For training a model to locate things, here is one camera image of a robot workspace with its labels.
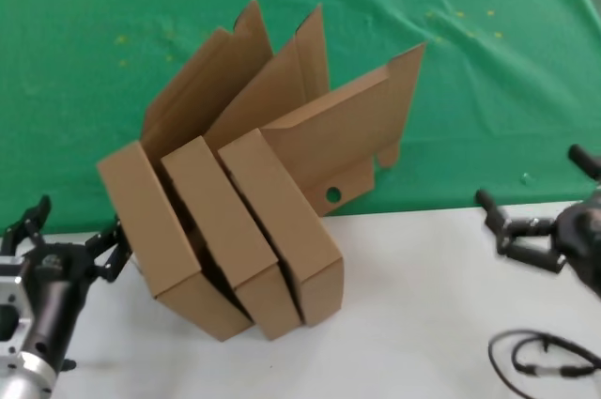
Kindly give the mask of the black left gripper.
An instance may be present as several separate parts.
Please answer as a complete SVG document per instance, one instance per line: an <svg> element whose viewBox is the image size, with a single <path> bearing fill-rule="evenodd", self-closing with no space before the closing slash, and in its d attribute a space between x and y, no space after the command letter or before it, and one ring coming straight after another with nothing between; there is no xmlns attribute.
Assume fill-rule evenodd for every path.
<svg viewBox="0 0 601 399"><path fill-rule="evenodd" d="M1 252L15 253L26 238L35 246L43 244L41 229L51 209L50 196L42 195L35 206L6 228ZM107 252L104 264L97 265L96 259ZM62 366L90 285L98 278L113 283L131 255L131 246L117 216L85 245L47 243L27 253L26 259L33 268L28 285L32 288L34 322L23 350L52 367Z"/></svg>

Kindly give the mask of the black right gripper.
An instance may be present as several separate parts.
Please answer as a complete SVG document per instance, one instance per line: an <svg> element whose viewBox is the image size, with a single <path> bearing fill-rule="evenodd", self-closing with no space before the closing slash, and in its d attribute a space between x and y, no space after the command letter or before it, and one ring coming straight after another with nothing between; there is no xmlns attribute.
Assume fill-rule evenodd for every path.
<svg viewBox="0 0 601 399"><path fill-rule="evenodd" d="M588 178L600 181L600 158L573 144L568 159ZM580 281L600 298L600 191L567 207L556 221L548 218L513 220L484 189L474 202L485 211L485 227L494 235L497 255L521 264L559 273L565 260ZM522 238L553 238L547 249L521 243Z"/></svg>

